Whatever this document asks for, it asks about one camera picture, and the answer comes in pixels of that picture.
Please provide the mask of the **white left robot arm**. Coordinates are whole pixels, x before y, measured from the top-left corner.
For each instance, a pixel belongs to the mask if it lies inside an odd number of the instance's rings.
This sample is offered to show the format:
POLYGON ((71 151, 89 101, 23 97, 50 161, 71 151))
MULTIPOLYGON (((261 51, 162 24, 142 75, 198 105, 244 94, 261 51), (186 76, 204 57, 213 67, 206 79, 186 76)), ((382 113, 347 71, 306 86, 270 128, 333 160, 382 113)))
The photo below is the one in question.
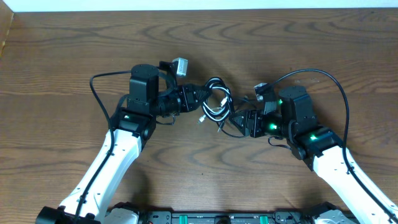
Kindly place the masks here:
POLYGON ((159 116, 196 110, 211 95, 208 85, 178 85, 186 69, 177 62, 140 64, 128 72, 129 94, 110 116, 108 132, 90 168, 58 208, 44 207, 36 223, 104 223, 109 204, 130 165, 152 136, 159 116))

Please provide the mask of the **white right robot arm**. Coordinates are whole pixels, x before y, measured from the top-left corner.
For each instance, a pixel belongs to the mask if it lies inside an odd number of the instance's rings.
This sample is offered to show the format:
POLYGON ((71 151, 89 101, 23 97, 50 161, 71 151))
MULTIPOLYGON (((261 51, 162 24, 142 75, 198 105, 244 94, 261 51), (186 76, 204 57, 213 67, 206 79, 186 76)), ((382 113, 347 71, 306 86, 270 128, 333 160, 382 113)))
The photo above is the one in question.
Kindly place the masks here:
POLYGON ((256 93, 263 109, 242 110, 229 118, 244 136, 286 139, 291 153, 339 195, 360 223, 397 223, 397 205, 363 172, 342 139, 319 124, 305 87, 274 93, 262 86, 256 93))

